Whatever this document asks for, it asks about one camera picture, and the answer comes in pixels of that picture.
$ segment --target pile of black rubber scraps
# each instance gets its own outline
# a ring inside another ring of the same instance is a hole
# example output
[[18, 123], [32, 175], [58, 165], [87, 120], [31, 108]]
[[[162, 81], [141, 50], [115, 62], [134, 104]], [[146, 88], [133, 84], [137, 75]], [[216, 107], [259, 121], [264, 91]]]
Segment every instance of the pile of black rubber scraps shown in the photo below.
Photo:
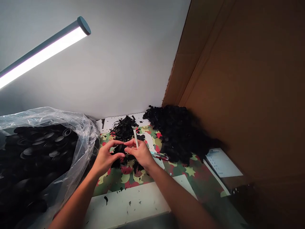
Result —
[[[134, 116], [130, 118], [129, 116], [126, 116], [124, 119], [120, 119], [118, 123], [116, 123], [113, 127], [113, 129], [110, 130], [110, 134], [115, 136], [115, 140], [119, 140], [122, 142], [127, 142], [133, 138], [133, 127], [138, 127], [139, 125], [136, 123]], [[137, 135], [139, 139], [143, 140], [144, 136]], [[114, 150], [112, 155], [116, 153], [125, 153], [124, 149], [126, 148], [125, 145], [118, 145]], [[133, 155], [127, 154], [123, 161], [120, 162], [120, 160], [116, 160], [111, 168], [120, 168], [121, 164], [126, 165], [127, 161], [133, 160], [135, 157]], [[133, 165], [133, 170], [136, 172], [136, 170], [142, 170], [144, 169], [138, 161], [135, 161]]]
[[220, 147], [218, 139], [210, 138], [196, 118], [185, 107], [167, 105], [146, 110], [143, 119], [148, 119], [153, 129], [162, 134], [161, 153], [166, 154], [171, 162], [179, 160], [189, 165], [192, 152], [203, 161], [210, 148]]
[[138, 127], [139, 125], [136, 123], [136, 119], [134, 116], [130, 118], [129, 116], [126, 116], [124, 119], [120, 119], [117, 121], [113, 127], [113, 129], [110, 130], [110, 134], [115, 135], [115, 140], [119, 141], [129, 141], [133, 137], [133, 128], [132, 127]]

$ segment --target table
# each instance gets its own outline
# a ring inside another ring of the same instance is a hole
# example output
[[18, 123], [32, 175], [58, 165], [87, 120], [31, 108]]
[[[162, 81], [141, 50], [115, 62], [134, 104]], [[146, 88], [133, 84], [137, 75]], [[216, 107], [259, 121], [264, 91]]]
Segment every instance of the table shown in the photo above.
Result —
[[[162, 147], [162, 133], [154, 130], [142, 116], [143, 113], [134, 114], [140, 125], [136, 129], [139, 134], [145, 135], [150, 151], [158, 153]], [[115, 121], [124, 117], [125, 115], [105, 119], [104, 127], [101, 128], [101, 147], [114, 139], [109, 129]], [[156, 158], [155, 161], [218, 218], [218, 221], [232, 228], [245, 224], [229, 201], [222, 198], [229, 194], [228, 190], [209, 165], [206, 162], [201, 163], [198, 156], [193, 154], [189, 166]], [[96, 225], [99, 225], [98, 228], [116, 228], [125, 223], [170, 212], [153, 179], [145, 170], [134, 172], [133, 163], [134, 160], [131, 160], [121, 169], [109, 169], [99, 178], [85, 218], [85, 228], [96, 228]], [[111, 217], [110, 212], [115, 212], [116, 217]]]

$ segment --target camouflage fabric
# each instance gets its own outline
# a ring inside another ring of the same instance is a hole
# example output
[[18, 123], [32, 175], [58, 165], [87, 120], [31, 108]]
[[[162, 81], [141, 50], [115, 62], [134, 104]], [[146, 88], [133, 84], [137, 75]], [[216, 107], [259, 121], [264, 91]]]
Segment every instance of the camouflage fabric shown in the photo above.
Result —
[[[136, 129], [140, 129], [138, 134], [144, 132], [148, 133], [152, 137], [155, 151], [160, 152], [162, 143], [159, 138], [162, 135], [159, 131], [153, 130], [150, 125], [137, 127]], [[101, 134], [101, 145], [104, 146], [108, 141], [114, 138], [115, 137], [110, 135], [110, 133]], [[121, 166], [121, 169], [109, 169], [107, 173], [99, 178], [93, 196], [103, 195], [108, 192], [120, 192], [123, 189], [153, 182], [153, 179], [145, 170], [134, 173], [133, 164], [134, 160], [131, 160], [126, 166]], [[218, 195], [219, 197], [225, 196], [225, 192], [221, 185], [215, 179], [208, 167], [205, 164], [202, 164], [196, 155], [193, 155], [193, 157], [190, 158], [190, 165], [188, 167], [180, 162], [171, 163], [163, 161], [163, 164], [166, 172], [172, 177], [182, 174], [187, 177], [187, 180], [201, 203], [206, 202], [211, 195]]]

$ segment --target white stick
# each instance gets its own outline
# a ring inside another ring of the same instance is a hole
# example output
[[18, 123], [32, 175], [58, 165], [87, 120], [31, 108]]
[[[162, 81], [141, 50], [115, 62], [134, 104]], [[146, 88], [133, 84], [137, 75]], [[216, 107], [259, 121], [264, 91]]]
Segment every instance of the white stick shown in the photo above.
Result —
[[138, 139], [137, 139], [137, 132], [136, 130], [133, 130], [134, 139], [136, 140], [137, 150], [139, 149]]

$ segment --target hand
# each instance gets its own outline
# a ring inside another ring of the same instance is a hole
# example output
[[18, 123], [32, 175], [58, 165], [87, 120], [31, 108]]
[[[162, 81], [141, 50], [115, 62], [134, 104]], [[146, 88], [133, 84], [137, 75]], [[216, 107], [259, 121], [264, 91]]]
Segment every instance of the hand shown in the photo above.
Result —
[[123, 142], [111, 140], [107, 142], [106, 145], [102, 146], [98, 152], [98, 155], [91, 170], [94, 171], [97, 175], [102, 176], [108, 171], [108, 169], [115, 160], [121, 157], [125, 157], [124, 153], [116, 153], [114, 155], [111, 155], [109, 152], [111, 147], [119, 144], [123, 144]]
[[155, 160], [153, 159], [149, 149], [146, 146], [146, 143], [143, 141], [138, 140], [139, 148], [136, 148], [136, 140], [133, 138], [128, 142], [125, 142], [124, 145], [127, 147], [125, 148], [125, 152], [134, 155], [140, 165], [144, 167], [146, 171], [148, 171], [151, 167], [157, 165]]

